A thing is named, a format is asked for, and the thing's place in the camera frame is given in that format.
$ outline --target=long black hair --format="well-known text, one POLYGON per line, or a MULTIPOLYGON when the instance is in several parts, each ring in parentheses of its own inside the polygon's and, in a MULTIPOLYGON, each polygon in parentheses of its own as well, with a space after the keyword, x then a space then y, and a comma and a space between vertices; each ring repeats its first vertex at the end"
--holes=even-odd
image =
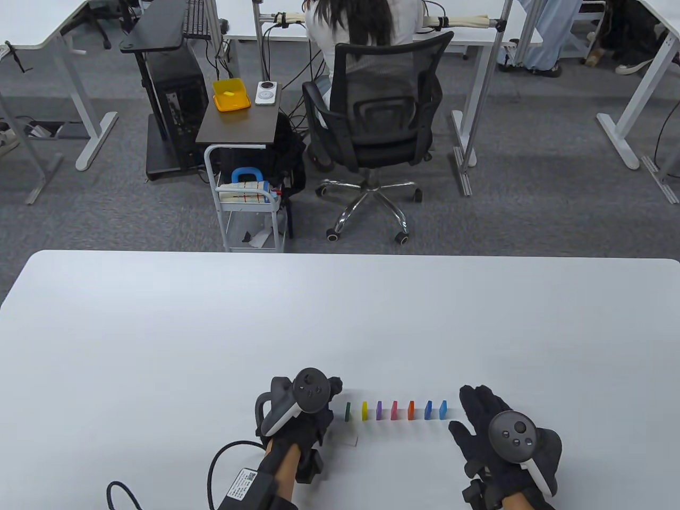
POLYGON ((333 31, 340 25, 350 33, 351 44, 388 46, 392 41, 392 11, 387 0, 308 0, 315 1, 316 16, 333 31))

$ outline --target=orange container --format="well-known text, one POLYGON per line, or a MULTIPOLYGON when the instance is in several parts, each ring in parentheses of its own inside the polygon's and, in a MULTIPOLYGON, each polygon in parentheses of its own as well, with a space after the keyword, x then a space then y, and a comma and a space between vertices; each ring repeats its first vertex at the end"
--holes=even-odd
POLYGON ((213 91, 215 92, 213 96, 215 106, 222 113, 250 107, 250 98, 241 78, 215 82, 213 91))

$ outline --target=floor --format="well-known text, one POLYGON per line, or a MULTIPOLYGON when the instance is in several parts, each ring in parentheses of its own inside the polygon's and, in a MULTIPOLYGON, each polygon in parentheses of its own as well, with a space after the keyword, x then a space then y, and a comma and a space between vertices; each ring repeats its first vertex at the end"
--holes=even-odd
MULTIPOLYGON (((0 302, 28 257, 44 249, 220 251, 221 240, 207 186, 197 175, 147 182, 144 175, 146 120, 150 106, 132 56, 117 51, 122 33, 107 26, 114 49, 104 51, 96 33, 75 33, 88 50, 75 63, 95 107, 116 110, 120 119, 92 167, 77 172, 82 141, 37 142, 45 158, 57 149, 66 159, 32 206, 23 205, 33 176, 17 148, 0 160, 0 302)), ((214 79, 196 53, 207 81, 214 79)), ((307 47, 272 43, 272 75, 286 82, 307 62, 307 47)), ((242 44, 241 73, 258 76, 254 43, 242 44)), ((15 114, 44 120, 77 115, 46 52, 21 55, 22 75, 10 58, 0 64, 0 88, 15 114)), ((614 64, 597 69, 564 62, 564 75, 537 78, 496 73, 477 142, 479 164, 471 173, 473 196, 463 198, 452 174, 450 111, 462 108, 473 58, 446 55, 439 77, 445 98, 435 120, 435 150, 429 163, 404 165, 386 179, 413 178, 422 204, 400 200, 412 236, 399 247, 396 223, 370 205, 345 229, 340 242, 325 240, 348 194, 319 199, 323 175, 308 170, 307 190, 296 196, 292 252, 522 256, 612 256, 680 258, 680 206, 670 205, 645 171, 630 171, 599 124, 598 112, 617 118, 640 81, 615 75, 614 64)), ((300 96, 298 80, 286 90, 284 109, 300 96)), ((653 153, 661 125, 680 99, 680 68, 667 73, 631 132, 639 154, 653 153)), ((660 158, 680 143, 680 115, 664 132, 660 158)), ((346 171, 333 175, 349 177, 346 171)), ((680 181, 676 185, 680 192, 680 181)))

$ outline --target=black computer case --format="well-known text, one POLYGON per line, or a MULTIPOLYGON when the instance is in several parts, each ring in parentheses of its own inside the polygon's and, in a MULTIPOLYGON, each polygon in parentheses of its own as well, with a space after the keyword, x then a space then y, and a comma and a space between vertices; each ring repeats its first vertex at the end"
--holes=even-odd
POLYGON ((172 52, 147 53, 146 62, 177 161, 182 170, 195 169, 203 164, 196 136, 208 104, 199 63, 186 42, 172 52))

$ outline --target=black glove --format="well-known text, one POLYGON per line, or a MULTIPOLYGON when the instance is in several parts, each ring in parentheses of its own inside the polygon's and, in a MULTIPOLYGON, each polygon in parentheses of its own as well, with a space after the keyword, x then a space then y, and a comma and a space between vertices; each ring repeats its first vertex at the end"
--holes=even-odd
POLYGON ((475 428, 473 436, 460 422, 449 423, 449 431, 460 447, 465 460, 476 460, 486 466, 494 485, 503 493, 511 496, 528 488, 535 488, 531 475, 518 464, 503 460, 491 446, 489 423, 502 411, 511 411, 510 406, 494 395, 486 386, 463 386, 460 389, 460 403, 468 421, 475 428))
MULTIPOLYGON (((330 402, 335 395, 342 391, 342 381, 339 377, 330 377, 330 402)), ((328 408, 328 404, 324 408, 314 414, 300 413, 297 418, 291 418, 282 426, 270 439, 283 440, 289 444, 298 445, 302 458, 306 458, 312 447, 318 441, 323 444, 324 435, 333 421, 333 411, 328 408)))

